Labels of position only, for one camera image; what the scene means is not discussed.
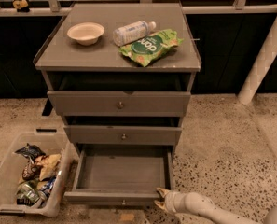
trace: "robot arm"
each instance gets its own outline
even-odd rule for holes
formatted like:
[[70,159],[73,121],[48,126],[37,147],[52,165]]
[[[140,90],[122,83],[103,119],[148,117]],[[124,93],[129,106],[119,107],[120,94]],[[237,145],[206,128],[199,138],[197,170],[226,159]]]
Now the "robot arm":
[[157,191],[164,202],[155,201],[155,204],[172,215],[189,213],[210,219],[216,224],[258,224],[217,207],[211,199],[196,192],[180,193],[162,188],[157,188]]

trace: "plastic bin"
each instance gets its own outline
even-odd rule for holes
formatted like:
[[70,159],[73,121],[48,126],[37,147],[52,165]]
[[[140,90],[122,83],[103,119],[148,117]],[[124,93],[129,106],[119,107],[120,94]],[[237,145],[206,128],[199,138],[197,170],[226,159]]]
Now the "plastic bin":
[[[59,173],[47,204],[43,208],[16,205],[18,181],[27,159],[14,152],[24,147],[26,143],[39,146],[46,154],[62,153]],[[46,217],[56,217],[60,210],[60,202],[71,164],[70,148],[71,144],[65,133],[21,133],[11,144],[0,163],[0,215],[40,214]]]

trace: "drawer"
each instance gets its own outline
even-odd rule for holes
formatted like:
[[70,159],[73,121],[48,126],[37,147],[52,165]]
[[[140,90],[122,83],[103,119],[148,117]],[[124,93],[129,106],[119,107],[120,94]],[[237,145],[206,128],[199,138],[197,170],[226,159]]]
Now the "drawer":
[[180,117],[66,116],[68,125],[178,127]]
[[49,91],[58,115],[177,116],[186,114],[189,92]]
[[71,143],[79,144],[143,144],[168,145],[178,143],[179,127],[69,125],[64,127]]
[[48,71],[55,91],[187,91],[190,73],[151,72],[75,72]]
[[82,149],[70,203],[149,206],[173,189],[171,147],[91,145]]

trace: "ceramic bowl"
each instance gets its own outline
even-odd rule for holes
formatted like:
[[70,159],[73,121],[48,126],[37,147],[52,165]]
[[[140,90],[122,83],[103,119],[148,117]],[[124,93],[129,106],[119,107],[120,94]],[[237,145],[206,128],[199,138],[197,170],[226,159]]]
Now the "ceramic bowl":
[[99,37],[104,33],[102,25],[93,22],[84,22],[72,26],[67,35],[83,46],[89,46],[96,43]]

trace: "plastic bottle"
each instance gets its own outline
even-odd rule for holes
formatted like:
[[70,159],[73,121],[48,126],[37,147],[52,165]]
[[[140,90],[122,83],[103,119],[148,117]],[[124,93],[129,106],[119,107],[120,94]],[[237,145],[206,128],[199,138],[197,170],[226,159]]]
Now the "plastic bottle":
[[131,43],[149,35],[156,28],[155,22],[147,23],[145,21],[138,21],[123,27],[117,28],[113,32],[113,40],[118,46]]

